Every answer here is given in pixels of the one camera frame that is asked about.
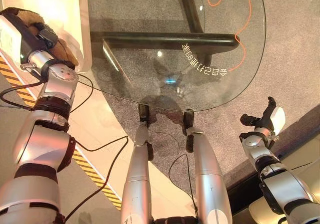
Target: glass tabletop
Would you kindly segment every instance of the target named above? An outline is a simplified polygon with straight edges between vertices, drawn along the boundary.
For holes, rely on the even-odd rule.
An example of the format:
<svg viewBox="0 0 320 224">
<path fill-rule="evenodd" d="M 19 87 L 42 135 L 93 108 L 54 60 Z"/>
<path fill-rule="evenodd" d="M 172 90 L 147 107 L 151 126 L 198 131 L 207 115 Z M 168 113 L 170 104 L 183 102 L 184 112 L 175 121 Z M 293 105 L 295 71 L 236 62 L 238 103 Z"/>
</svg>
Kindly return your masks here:
<svg viewBox="0 0 320 224">
<path fill-rule="evenodd" d="M 92 71 L 101 90 L 170 110 L 241 94 L 264 50 L 263 0 L 89 0 Z"/>
</svg>

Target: hazard stripe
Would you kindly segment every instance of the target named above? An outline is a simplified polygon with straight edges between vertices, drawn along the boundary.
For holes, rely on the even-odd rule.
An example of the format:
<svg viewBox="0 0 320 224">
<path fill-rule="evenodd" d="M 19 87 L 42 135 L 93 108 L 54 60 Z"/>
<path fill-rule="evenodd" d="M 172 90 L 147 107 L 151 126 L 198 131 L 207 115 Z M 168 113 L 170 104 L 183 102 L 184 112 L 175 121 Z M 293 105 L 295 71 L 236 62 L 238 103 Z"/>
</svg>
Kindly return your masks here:
<svg viewBox="0 0 320 224">
<path fill-rule="evenodd" d="M 17 93 L 18 93 L 20 98 L 23 98 L 24 100 L 29 101 L 31 103 L 36 103 L 34 101 L 34 98 L 31 95 L 26 95 L 25 93 L 18 92 L 18 91 L 17 91 Z"/>
<path fill-rule="evenodd" d="M 0 73 L 10 83 L 12 87 L 20 86 L 22 83 L 16 77 L 15 73 L 6 64 L 6 62 L 0 57 Z M 33 107 L 35 105 L 34 98 L 25 89 L 19 89 L 16 91 L 18 96 L 24 101 L 25 105 Z M 97 187 L 102 187 L 105 181 L 95 171 L 93 166 L 87 162 L 86 158 L 77 150 L 74 151 L 72 158 L 80 166 L 80 168 L 87 174 L 87 176 L 96 184 Z M 102 189 L 103 194 L 109 199 L 109 201 L 115 206 L 117 210 L 121 210 L 121 200 L 118 196 L 106 185 Z"/>
</svg>

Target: carpeted floor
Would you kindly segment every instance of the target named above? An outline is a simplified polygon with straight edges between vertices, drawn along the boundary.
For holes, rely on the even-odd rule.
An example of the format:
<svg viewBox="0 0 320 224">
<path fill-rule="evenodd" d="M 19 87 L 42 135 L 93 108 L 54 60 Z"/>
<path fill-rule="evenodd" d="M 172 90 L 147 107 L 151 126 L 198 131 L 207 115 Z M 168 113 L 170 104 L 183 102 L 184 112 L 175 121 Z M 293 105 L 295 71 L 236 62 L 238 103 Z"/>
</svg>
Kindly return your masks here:
<svg viewBox="0 0 320 224">
<path fill-rule="evenodd" d="M 187 20 L 180 7 L 179 0 L 88 0 L 91 31 L 162 31 L 188 32 Z M 232 3 L 235 8 L 241 7 L 243 0 L 222 0 L 224 5 Z M 207 111 L 195 114 L 195 124 L 202 128 L 215 151 L 221 169 L 229 187 L 254 170 L 248 164 L 247 158 L 239 142 L 241 132 L 251 131 L 244 127 L 239 118 L 243 113 L 261 116 L 268 104 L 268 96 L 272 96 L 278 105 L 286 112 L 284 135 L 275 146 L 275 151 L 285 155 L 292 150 L 301 138 L 320 125 L 320 54 L 319 54 L 319 0 L 264 0 L 266 13 L 266 44 L 263 58 L 255 78 L 248 88 L 231 102 Z M 212 10 L 206 0 L 203 2 L 204 13 L 200 12 L 202 25 L 206 32 L 223 32 L 228 24 L 216 22 L 217 13 L 227 15 L 224 20 L 233 20 L 232 15 L 223 9 Z M 263 33 L 243 34 L 248 36 L 247 51 L 256 54 L 245 68 L 250 73 L 257 68 L 261 52 Z M 92 44 L 92 52 L 100 52 L 101 46 Z M 139 69 L 146 61 L 151 60 L 155 51 L 144 50 L 114 50 L 121 64 L 136 63 L 132 72 L 143 73 Z M 110 77 L 105 61 L 93 59 L 92 70 L 98 85 L 103 90 L 117 95 L 127 95 L 123 80 Z M 146 92 L 153 84 L 141 79 L 144 84 L 142 91 Z M 135 136 L 138 125 L 137 103 L 123 100 L 112 95 L 105 95 L 113 112 L 130 137 Z M 182 134 L 182 112 L 166 111 L 151 108 L 152 124 L 150 138 L 154 149 L 153 163 L 168 176 L 171 163 L 178 154 L 185 152 L 186 138 Z M 308 113 L 305 122 L 298 122 Z M 189 154 L 191 178 L 194 181 L 194 159 Z M 180 159 L 172 168 L 173 181 L 186 191 L 189 191 L 186 160 Z"/>
</svg>

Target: black metal table frame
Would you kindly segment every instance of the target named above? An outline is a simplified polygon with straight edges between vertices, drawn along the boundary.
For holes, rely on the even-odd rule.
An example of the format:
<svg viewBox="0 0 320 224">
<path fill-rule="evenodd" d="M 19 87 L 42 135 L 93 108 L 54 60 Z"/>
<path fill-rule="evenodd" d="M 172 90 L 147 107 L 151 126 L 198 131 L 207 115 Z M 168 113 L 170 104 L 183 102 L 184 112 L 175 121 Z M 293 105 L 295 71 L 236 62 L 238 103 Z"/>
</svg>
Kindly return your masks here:
<svg viewBox="0 0 320 224">
<path fill-rule="evenodd" d="M 239 42 L 234 34 L 204 33 L 194 1 L 182 0 L 190 33 L 92 31 L 91 41 L 100 42 L 104 39 L 110 48 L 133 49 L 181 49 L 182 44 L 187 43 L 198 60 L 210 66 L 212 54 L 231 51 Z"/>
</svg>

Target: robotic arm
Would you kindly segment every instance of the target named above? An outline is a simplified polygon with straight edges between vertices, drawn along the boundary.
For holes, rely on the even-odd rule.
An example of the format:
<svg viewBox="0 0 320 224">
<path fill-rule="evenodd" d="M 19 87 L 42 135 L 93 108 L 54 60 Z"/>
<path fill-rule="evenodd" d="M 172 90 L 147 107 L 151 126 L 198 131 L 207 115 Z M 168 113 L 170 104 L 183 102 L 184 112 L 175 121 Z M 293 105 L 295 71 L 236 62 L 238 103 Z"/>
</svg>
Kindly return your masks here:
<svg viewBox="0 0 320 224">
<path fill-rule="evenodd" d="M 244 152 L 258 172 L 260 188 L 274 213 L 285 214 L 289 224 L 320 223 L 320 205 L 308 187 L 270 151 L 286 118 L 275 100 L 268 99 L 262 118 L 243 114 L 240 119 L 246 126 L 255 126 L 254 132 L 240 135 Z"/>
<path fill-rule="evenodd" d="M 28 27 L 25 12 L 0 12 L 1 51 L 44 85 L 15 142 L 14 178 L 0 189 L 0 224 L 62 224 L 57 172 L 69 165 L 76 145 L 67 131 L 77 64 L 54 55 L 56 34 L 42 22 Z"/>
</svg>

